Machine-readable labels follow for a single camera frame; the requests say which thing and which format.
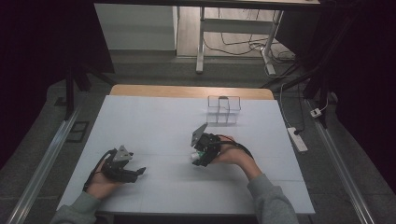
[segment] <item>hand-mounted device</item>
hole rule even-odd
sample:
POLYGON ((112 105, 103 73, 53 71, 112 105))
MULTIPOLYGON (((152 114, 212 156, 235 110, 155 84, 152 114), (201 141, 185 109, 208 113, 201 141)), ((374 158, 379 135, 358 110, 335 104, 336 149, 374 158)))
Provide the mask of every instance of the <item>hand-mounted device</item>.
POLYGON ((203 124, 197 130, 195 130, 195 132, 192 133, 191 146, 197 149, 198 152, 200 152, 199 159, 193 161, 192 164, 197 166, 207 166, 219 155, 221 145, 224 144, 236 146, 237 148, 244 150, 251 158, 253 158, 247 148, 235 142, 233 139, 229 138, 230 141, 221 141, 221 136, 225 138, 227 138, 227 136, 213 133, 205 133, 206 127, 207 123, 203 124))
POLYGON ((119 150, 115 148, 109 150, 96 164, 95 168, 92 170, 90 176, 84 184, 83 190, 86 191, 88 186, 90 185, 93 176, 97 173, 102 173, 108 179, 122 182, 122 183, 134 183, 137 180, 137 177, 142 175, 146 167, 140 168, 137 171, 129 171, 124 170, 123 167, 132 159, 134 153, 128 152, 125 146, 120 146, 119 150), (99 172, 96 172, 101 162, 105 159, 107 155, 110 155, 105 160, 105 163, 102 165, 102 169, 99 172))

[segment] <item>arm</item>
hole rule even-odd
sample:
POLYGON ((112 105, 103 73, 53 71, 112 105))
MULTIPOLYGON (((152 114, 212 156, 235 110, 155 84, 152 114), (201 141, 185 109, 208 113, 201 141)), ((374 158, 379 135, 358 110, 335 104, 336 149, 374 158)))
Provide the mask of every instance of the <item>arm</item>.
POLYGON ((243 150, 225 145, 213 162, 236 164, 244 171, 259 223, 298 223, 294 209, 282 189, 274 186, 243 150))
POLYGON ((102 199, 122 183, 107 179, 102 173, 96 173, 87 192, 82 191, 76 201, 62 207, 52 218, 51 224, 90 224, 96 220, 95 212, 102 199))

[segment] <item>gray sleeve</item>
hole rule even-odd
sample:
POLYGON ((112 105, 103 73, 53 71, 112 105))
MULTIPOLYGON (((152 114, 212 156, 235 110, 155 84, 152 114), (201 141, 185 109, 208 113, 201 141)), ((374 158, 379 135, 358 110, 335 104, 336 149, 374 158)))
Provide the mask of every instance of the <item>gray sleeve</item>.
POLYGON ((95 211, 100 200, 86 192, 81 192, 76 201, 70 205, 62 205, 52 218, 51 224, 91 224, 96 220, 95 211))
POLYGON ((259 223, 298 223, 289 199, 279 186, 274 186, 265 174, 250 180, 247 188, 253 197, 259 223))

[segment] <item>white power strip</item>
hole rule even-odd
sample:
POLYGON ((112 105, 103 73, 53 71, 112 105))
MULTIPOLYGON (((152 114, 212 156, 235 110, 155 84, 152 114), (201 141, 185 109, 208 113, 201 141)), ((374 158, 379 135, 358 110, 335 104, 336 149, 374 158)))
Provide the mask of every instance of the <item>white power strip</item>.
POLYGON ((288 128, 290 138, 291 138, 291 140, 293 140, 293 143, 297 147, 297 150, 299 152, 305 153, 308 150, 308 148, 306 147, 301 136, 299 134, 294 133, 295 131, 296 131, 295 128, 288 128))

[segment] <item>transparent box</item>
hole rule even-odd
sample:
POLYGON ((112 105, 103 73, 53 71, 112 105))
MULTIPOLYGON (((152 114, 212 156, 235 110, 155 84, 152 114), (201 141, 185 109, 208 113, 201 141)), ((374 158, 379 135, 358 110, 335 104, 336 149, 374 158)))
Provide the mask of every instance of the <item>transparent box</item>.
POLYGON ((239 96, 207 97, 207 123, 236 123, 240 111, 241 99, 239 96))

